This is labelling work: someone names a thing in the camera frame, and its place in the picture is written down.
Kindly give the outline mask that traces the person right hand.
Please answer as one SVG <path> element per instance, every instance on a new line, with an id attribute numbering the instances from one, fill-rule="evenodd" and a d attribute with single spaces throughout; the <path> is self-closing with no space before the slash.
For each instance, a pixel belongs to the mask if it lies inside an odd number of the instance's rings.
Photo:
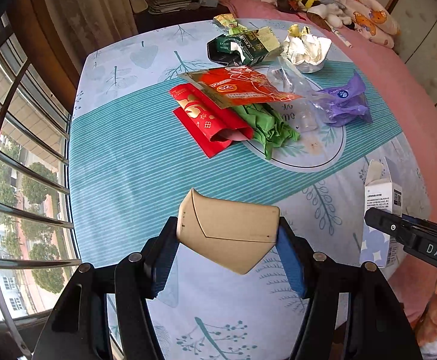
<path id="1" fill-rule="evenodd" d="M 419 347 L 437 339 L 437 280 L 432 297 L 429 299 L 423 314 L 412 322 L 411 326 Z"/>

